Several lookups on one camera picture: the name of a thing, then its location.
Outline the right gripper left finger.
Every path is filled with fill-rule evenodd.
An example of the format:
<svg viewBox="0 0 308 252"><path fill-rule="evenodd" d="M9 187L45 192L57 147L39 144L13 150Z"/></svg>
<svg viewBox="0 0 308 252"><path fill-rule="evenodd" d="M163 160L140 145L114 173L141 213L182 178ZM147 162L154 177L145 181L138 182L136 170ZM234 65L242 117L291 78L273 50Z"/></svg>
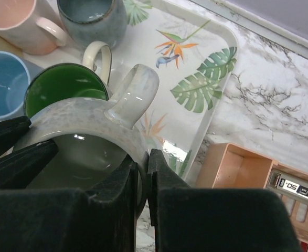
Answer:
<svg viewBox="0 0 308 252"><path fill-rule="evenodd" d="M0 251L135 251L137 165L88 191L0 190Z"/></svg>

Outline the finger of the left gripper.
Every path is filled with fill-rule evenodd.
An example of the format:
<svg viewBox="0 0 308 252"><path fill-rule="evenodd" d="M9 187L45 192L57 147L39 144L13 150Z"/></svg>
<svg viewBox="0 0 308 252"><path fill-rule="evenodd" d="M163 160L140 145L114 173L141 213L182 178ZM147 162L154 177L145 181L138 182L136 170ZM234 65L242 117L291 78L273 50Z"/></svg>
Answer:
<svg viewBox="0 0 308 252"><path fill-rule="evenodd" d="M31 120L27 116L0 122L0 156L28 132L30 125Z"/></svg>
<svg viewBox="0 0 308 252"><path fill-rule="evenodd" d="M0 158L0 189L25 189L58 151L55 141L48 140Z"/></svg>

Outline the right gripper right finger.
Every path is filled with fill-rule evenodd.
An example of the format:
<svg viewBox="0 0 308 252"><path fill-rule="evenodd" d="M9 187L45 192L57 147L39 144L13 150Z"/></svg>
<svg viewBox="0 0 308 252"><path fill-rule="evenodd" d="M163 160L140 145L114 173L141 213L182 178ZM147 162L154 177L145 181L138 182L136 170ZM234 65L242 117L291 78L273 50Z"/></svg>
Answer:
<svg viewBox="0 0 308 252"><path fill-rule="evenodd" d="M279 197L264 189L198 189L153 149L148 204L156 251L300 251Z"/></svg>

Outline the white cream mug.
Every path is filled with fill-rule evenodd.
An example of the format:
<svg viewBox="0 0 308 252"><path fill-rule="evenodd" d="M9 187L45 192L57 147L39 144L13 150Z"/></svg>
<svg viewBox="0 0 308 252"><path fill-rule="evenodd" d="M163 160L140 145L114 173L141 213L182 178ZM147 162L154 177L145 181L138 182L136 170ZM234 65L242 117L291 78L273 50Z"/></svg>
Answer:
<svg viewBox="0 0 308 252"><path fill-rule="evenodd" d="M109 100L68 98L35 114L28 132L14 145L14 150L53 140L59 151L29 188L89 190L130 156L139 171L136 212L141 214L149 153L136 124L153 102L159 83L155 70L137 64Z"/></svg>

